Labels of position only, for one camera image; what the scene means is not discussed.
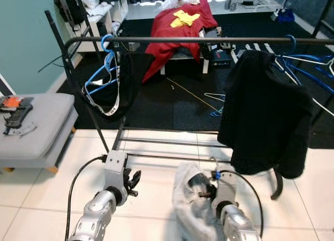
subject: red cloth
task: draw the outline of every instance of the red cloth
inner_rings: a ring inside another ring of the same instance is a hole
[[[191,27],[184,25],[172,28],[171,23],[177,18],[173,13],[178,10],[183,10],[191,16],[198,13],[200,17],[193,22]],[[212,28],[217,27],[217,25],[217,22],[212,16],[208,1],[200,0],[199,5],[186,4],[180,8],[168,9],[159,13],[154,19],[151,37],[198,37],[198,33],[203,27]],[[188,48],[194,59],[199,62],[198,43],[150,43],[145,52],[154,55],[156,58],[146,72],[142,83],[145,83],[160,70],[173,56],[174,51],[181,46]]]

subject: yellow cloth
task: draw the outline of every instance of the yellow cloth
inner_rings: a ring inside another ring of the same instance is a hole
[[[198,19],[199,16],[200,16],[200,14],[198,14],[198,13],[190,16],[188,13],[185,13],[182,10],[179,10],[179,11],[173,13],[173,15],[177,17],[171,23],[171,27],[173,27],[173,28],[183,26],[183,25],[188,25],[190,27],[190,26],[192,26],[193,22],[196,19]]]

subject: orange object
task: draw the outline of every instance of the orange object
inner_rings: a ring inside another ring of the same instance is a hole
[[[10,97],[5,99],[4,107],[19,107],[21,103],[21,99],[18,97]]]

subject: black jacket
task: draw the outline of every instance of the black jacket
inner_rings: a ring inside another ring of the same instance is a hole
[[[232,69],[218,141],[233,149],[231,164],[241,174],[278,165],[283,177],[296,178],[304,170],[313,102],[305,87],[275,77],[273,58],[246,51]]]

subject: gray ottoman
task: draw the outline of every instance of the gray ottoman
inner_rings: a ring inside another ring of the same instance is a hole
[[[55,164],[74,126],[78,114],[74,96],[69,94],[30,94],[33,110],[28,113],[21,129],[34,123],[37,128],[20,136],[5,136],[3,116],[0,115],[0,167],[47,168],[58,171]]]

